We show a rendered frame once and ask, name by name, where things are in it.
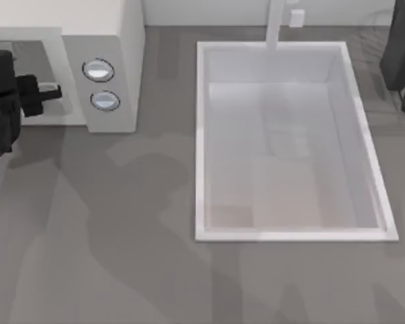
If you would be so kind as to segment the large round microwave knob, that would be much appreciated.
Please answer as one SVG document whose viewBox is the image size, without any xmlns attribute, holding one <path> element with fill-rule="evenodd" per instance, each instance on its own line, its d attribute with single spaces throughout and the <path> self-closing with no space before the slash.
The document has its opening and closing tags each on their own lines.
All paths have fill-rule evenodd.
<svg viewBox="0 0 405 324">
<path fill-rule="evenodd" d="M 82 73 L 92 82 L 108 82 L 115 75 L 115 69 L 105 59 L 96 58 L 82 64 Z"/>
</svg>

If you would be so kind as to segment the white sink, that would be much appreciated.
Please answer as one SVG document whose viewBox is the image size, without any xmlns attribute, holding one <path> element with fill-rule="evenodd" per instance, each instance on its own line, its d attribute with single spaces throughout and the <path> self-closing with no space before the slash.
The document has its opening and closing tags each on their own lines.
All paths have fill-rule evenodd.
<svg viewBox="0 0 405 324">
<path fill-rule="evenodd" d="M 199 242 L 396 242 L 343 41 L 196 46 Z"/>
</svg>

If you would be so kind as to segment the pale microwave oven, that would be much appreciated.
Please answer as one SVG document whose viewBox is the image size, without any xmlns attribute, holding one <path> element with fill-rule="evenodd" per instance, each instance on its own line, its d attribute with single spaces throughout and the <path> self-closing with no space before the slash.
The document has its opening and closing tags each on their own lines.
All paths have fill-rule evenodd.
<svg viewBox="0 0 405 324">
<path fill-rule="evenodd" d="M 0 27 L 61 28 L 80 108 L 92 133 L 132 133 L 136 129 L 144 60 L 141 0 L 0 0 Z M 115 69 L 108 82 L 92 82 L 82 64 L 96 58 Z M 114 92 L 120 106 L 99 111 L 90 96 Z"/>
</svg>

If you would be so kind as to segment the tall white tap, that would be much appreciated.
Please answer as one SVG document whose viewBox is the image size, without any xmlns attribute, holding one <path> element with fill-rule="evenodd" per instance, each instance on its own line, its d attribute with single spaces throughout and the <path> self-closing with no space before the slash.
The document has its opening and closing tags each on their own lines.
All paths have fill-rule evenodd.
<svg viewBox="0 0 405 324">
<path fill-rule="evenodd" d="M 273 52 L 276 49 L 286 1 L 269 0 L 265 37 L 266 50 L 269 52 Z"/>
</svg>

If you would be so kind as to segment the white wall socket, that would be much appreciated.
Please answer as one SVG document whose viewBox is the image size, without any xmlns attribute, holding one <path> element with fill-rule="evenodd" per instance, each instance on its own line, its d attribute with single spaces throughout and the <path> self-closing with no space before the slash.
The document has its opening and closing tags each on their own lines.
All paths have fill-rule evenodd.
<svg viewBox="0 0 405 324">
<path fill-rule="evenodd" d="M 306 12 L 303 9 L 293 9 L 290 12 L 290 28 L 301 28 L 304 26 Z"/>
</svg>

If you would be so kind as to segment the small round microwave knob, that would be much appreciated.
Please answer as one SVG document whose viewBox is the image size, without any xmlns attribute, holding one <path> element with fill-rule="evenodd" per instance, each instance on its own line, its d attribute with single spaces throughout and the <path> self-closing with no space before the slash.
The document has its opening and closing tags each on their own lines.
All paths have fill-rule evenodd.
<svg viewBox="0 0 405 324">
<path fill-rule="evenodd" d="M 120 106 L 120 98 L 111 91 L 100 91 L 91 94 L 91 105 L 99 111 L 114 111 Z"/>
</svg>

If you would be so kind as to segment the pale microwave door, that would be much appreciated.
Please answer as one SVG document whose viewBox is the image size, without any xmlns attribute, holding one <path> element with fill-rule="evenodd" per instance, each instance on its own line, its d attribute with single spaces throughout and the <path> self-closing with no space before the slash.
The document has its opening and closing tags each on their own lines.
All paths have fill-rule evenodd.
<svg viewBox="0 0 405 324">
<path fill-rule="evenodd" d="M 85 124 L 61 28 L 0 27 L 0 49 L 16 55 L 18 75 L 34 74 L 39 82 L 55 82 L 62 89 L 62 98 L 45 102 L 44 113 L 24 118 L 25 126 Z"/>
</svg>

